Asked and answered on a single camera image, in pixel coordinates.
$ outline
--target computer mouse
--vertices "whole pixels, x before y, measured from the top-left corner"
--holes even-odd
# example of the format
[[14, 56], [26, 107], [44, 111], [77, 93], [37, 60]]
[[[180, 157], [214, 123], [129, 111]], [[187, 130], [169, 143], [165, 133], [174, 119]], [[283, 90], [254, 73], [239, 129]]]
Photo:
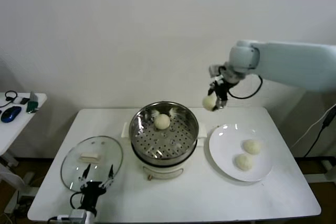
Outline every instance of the computer mouse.
[[22, 108], [19, 106], [13, 106], [4, 111], [1, 115], [1, 121], [4, 123], [10, 123], [21, 112]]

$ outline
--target steamed bun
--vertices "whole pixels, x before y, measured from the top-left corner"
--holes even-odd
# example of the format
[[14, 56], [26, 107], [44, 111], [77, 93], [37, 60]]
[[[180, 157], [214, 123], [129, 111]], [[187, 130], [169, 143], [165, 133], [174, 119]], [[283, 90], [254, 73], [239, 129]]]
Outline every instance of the steamed bun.
[[170, 117], [167, 116], [166, 114], [160, 114], [155, 117], [154, 125], [159, 130], [165, 130], [170, 125]]
[[261, 143], [258, 140], [246, 140], [243, 143], [243, 148], [249, 154], [257, 155], [261, 151]]
[[235, 163], [236, 166], [243, 171], [250, 170], [254, 165], [252, 157], [247, 154], [240, 154], [236, 156]]

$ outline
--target robotic arm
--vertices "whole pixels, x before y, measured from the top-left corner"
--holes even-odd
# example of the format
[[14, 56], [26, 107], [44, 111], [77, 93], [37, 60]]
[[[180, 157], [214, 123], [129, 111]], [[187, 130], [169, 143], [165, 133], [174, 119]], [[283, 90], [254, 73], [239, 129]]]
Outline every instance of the robotic arm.
[[251, 73], [310, 91], [336, 91], [336, 46], [240, 40], [229, 62], [210, 66], [209, 73], [213, 82], [203, 106], [210, 111], [223, 108], [230, 88]]

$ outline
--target white wall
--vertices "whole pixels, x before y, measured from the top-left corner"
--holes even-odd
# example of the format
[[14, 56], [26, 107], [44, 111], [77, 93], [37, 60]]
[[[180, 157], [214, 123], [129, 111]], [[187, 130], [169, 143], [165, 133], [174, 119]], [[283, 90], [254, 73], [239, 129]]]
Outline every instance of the white wall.
[[[14, 85], [49, 96], [12, 149], [18, 156], [54, 156], [81, 108], [157, 100], [200, 106], [208, 65], [227, 60], [239, 39], [336, 44], [333, 3], [0, 0], [0, 55], [13, 76], [0, 88]], [[249, 94], [257, 86], [258, 79], [249, 77], [235, 93]], [[302, 95], [265, 81], [256, 97], [230, 105], [265, 106], [279, 125]]]

